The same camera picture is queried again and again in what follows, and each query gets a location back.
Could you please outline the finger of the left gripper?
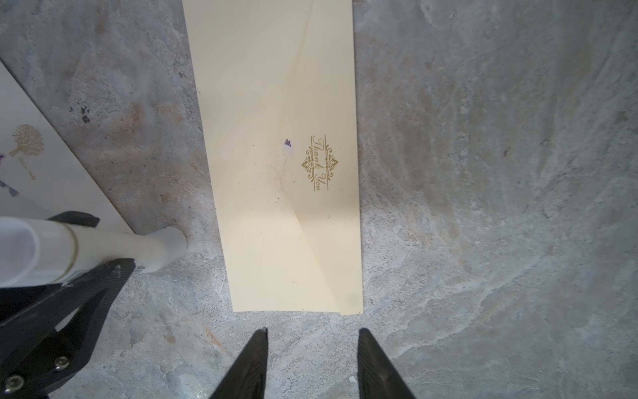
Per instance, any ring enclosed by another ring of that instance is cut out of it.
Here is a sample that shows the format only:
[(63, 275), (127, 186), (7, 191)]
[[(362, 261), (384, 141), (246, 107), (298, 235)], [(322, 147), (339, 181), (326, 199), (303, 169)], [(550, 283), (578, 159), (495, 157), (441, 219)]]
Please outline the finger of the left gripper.
[(47, 398), (78, 374), (135, 268), (116, 259), (67, 284), (2, 289), (1, 396)]
[(65, 211), (48, 218), (48, 221), (79, 225), (89, 228), (96, 228), (96, 226), (100, 223), (100, 219), (98, 217), (81, 211)]

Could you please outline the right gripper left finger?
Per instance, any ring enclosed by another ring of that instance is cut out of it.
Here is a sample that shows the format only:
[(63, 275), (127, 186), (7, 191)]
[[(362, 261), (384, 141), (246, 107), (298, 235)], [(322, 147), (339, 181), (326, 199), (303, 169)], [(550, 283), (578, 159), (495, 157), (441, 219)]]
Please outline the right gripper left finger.
[(210, 399), (264, 399), (267, 382), (267, 329), (254, 332)]

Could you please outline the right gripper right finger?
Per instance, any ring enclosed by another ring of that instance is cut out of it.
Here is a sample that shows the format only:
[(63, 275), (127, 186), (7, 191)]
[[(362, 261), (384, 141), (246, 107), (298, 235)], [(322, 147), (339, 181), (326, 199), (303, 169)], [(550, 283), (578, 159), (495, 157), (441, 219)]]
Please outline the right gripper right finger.
[(415, 399), (369, 329), (361, 329), (357, 344), (360, 399)]

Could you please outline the cream white envelope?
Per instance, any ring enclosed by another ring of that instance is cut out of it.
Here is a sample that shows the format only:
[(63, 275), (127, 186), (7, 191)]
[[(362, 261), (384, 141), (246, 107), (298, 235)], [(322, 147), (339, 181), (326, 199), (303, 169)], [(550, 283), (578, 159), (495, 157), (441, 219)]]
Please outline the cream white envelope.
[(129, 225), (5, 66), (1, 66), (1, 181), (19, 192), (14, 204), (41, 217), (81, 211), (98, 227), (130, 234)]

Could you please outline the white glue stick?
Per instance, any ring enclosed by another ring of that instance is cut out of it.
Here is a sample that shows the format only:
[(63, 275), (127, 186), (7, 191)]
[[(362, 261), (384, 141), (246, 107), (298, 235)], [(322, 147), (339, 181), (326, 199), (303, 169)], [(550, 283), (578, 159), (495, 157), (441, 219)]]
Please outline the white glue stick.
[(154, 273), (187, 249), (176, 228), (148, 235), (125, 234), (38, 219), (1, 219), (1, 287), (66, 284), (115, 259), (132, 259), (141, 273)]

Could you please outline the yellow manila envelope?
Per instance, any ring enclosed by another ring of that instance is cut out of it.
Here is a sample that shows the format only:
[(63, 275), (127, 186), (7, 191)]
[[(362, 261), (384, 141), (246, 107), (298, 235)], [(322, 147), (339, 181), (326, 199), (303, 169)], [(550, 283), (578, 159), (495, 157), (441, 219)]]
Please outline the yellow manila envelope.
[(183, 4), (236, 312), (363, 311), (353, 4)]

